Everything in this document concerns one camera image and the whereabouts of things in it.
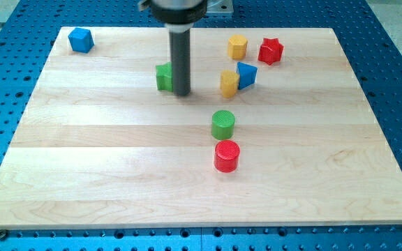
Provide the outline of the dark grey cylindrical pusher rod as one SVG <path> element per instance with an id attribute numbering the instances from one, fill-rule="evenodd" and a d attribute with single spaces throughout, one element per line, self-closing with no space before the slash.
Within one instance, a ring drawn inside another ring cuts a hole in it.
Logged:
<path id="1" fill-rule="evenodd" d="M 172 90 L 177 96 L 187 96 L 191 92 L 190 31 L 170 32 L 169 35 Z"/>

